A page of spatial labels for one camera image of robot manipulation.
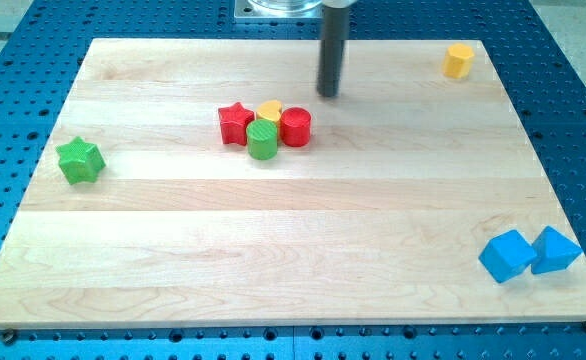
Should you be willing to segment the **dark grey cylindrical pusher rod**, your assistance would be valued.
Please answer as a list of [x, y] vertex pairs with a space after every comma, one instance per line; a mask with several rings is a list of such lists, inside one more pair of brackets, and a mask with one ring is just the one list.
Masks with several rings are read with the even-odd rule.
[[323, 3], [316, 90], [322, 97], [339, 92], [344, 48], [350, 31], [350, 3]]

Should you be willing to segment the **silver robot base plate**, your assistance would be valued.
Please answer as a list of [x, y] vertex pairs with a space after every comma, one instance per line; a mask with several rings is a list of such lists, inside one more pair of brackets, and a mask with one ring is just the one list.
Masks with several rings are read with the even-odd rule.
[[233, 0], [236, 20], [303, 19], [321, 17], [321, 0]]

